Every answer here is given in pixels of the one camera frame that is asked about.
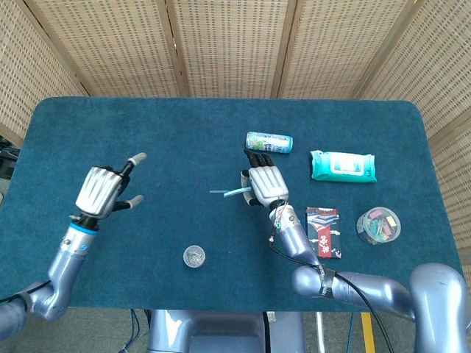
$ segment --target teal package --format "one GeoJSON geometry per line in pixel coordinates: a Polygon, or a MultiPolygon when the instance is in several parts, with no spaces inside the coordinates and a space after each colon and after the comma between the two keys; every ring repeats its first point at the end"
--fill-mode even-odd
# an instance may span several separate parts
{"type": "Polygon", "coordinates": [[[331,182],[376,182],[375,156],[311,151],[312,179],[331,182]]]}

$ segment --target woven panel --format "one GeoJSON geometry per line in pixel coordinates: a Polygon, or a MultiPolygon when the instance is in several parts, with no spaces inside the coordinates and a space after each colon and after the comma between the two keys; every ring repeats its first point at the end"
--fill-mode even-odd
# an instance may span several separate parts
{"type": "Polygon", "coordinates": [[[471,265],[471,130],[434,156],[461,263],[471,265]]]}
{"type": "Polygon", "coordinates": [[[407,99],[428,137],[471,106],[471,2],[425,1],[365,93],[407,99]]]}
{"type": "Polygon", "coordinates": [[[287,3],[174,1],[191,95],[270,97],[287,3]]]}
{"type": "Polygon", "coordinates": [[[36,104],[82,95],[14,1],[0,1],[0,122],[21,144],[36,104]]]}
{"type": "Polygon", "coordinates": [[[406,0],[307,0],[281,96],[350,98],[406,0]]]}
{"type": "Polygon", "coordinates": [[[34,3],[93,93],[177,96],[156,1],[34,3]]]}
{"type": "Polygon", "coordinates": [[[466,279],[468,293],[471,293],[471,265],[463,265],[463,274],[466,279]]]}

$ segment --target teal tablecloth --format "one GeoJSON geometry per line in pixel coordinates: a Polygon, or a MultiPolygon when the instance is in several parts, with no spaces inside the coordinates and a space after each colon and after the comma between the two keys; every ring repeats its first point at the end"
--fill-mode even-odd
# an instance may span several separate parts
{"type": "Polygon", "coordinates": [[[294,138],[292,153],[272,158],[301,219],[307,206],[340,210],[343,258],[325,261],[331,268],[404,285],[420,263],[460,269],[422,119],[408,102],[54,98],[36,108],[0,212],[0,296],[47,278],[89,168],[118,168],[145,151],[124,194],[145,199],[101,222],[72,305],[354,310],[297,295],[295,264],[267,249],[267,210],[209,193],[240,185],[248,131],[294,138]],[[374,154],[378,183],[312,180],[314,149],[374,154]],[[400,217],[396,241],[369,246],[356,235],[357,218],[374,206],[400,217]],[[191,244],[207,255],[197,270],[183,263],[191,244]]]}

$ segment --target canned drink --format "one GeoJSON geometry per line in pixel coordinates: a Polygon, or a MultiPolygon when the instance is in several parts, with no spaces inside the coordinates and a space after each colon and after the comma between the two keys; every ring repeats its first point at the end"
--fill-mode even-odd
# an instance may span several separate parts
{"type": "Polygon", "coordinates": [[[293,148],[293,138],[291,136],[251,131],[247,133],[245,146],[248,149],[258,151],[289,153],[293,148]]]}

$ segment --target snack package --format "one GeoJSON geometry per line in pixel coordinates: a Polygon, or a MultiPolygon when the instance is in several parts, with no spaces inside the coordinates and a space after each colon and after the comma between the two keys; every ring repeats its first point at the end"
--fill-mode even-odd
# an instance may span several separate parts
{"type": "Polygon", "coordinates": [[[321,258],[341,258],[339,211],[335,208],[306,209],[308,239],[321,258]]]}

